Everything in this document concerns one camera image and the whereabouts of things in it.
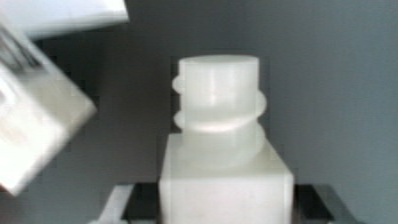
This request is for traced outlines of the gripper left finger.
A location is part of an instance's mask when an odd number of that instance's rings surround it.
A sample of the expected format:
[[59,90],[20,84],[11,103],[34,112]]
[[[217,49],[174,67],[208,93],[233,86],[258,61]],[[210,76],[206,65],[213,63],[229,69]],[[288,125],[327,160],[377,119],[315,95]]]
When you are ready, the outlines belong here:
[[135,224],[124,217],[133,189],[133,184],[114,186],[100,217],[87,224]]

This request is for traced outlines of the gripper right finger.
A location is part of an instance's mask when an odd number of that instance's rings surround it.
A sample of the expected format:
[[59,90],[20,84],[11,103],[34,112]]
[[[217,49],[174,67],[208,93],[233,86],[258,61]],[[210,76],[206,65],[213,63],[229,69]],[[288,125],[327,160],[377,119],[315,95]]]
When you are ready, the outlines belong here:
[[355,224],[336,194],[309,184],[295,186],[295,224]]

